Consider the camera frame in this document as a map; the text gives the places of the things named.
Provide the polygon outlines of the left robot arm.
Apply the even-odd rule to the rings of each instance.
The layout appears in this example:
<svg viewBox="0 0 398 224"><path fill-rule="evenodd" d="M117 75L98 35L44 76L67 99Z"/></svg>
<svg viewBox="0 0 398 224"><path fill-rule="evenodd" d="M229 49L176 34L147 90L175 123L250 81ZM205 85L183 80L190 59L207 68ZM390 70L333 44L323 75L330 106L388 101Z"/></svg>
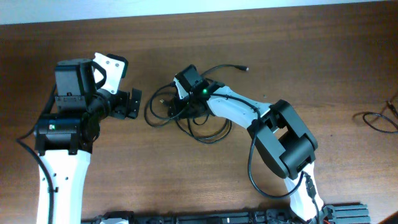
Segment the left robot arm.
<svg viewBox="0 0 398 224"><path fill-rule="evenodd" d="M135 119L142 92L119 90L128 61L96 53L93 59L63 60L55 67L57 112L47 105L34 126L40 160L37 223L80 223L85 176L100 122Z"/></svg>

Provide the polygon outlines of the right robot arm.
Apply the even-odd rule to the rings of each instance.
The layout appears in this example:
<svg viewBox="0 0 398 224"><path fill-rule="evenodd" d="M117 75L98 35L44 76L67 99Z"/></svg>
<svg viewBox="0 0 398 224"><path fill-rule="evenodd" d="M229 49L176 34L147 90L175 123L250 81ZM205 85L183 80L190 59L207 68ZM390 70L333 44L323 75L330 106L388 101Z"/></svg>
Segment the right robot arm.
<svg viewBox="0 0 398 224"><path fill-rule="evenodd" d="M195 119L210 115L224 118L246 129L251 137L248 177L252 186L264 197L252 176L254 151L265 165L284 180L287 193L274 198L290 199L290 209L305 222L321 222L323 200L317 193L314 178L317 140L285 100L261 103L235 93L224 83L209 81L189 65L175 74L171 86L176 88L173 110L180 118Z"/></svg>

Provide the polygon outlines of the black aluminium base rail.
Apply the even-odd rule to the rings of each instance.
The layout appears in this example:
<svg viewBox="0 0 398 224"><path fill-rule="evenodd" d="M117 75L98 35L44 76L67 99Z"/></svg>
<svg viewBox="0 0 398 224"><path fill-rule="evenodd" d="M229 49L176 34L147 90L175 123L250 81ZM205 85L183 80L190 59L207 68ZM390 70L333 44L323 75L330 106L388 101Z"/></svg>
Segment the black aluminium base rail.
<svg viewBox="0 0 398 224"><path fill-rule="evenodd" d="M268 209L232 213L208 213L194 215L136 215L132 211L107 212L82 223L130 223L130 224L266 224L303 223L286 209ZM326 205L320 217L308 223L371 223L368 206L358 203L351 205Z"/></svg>

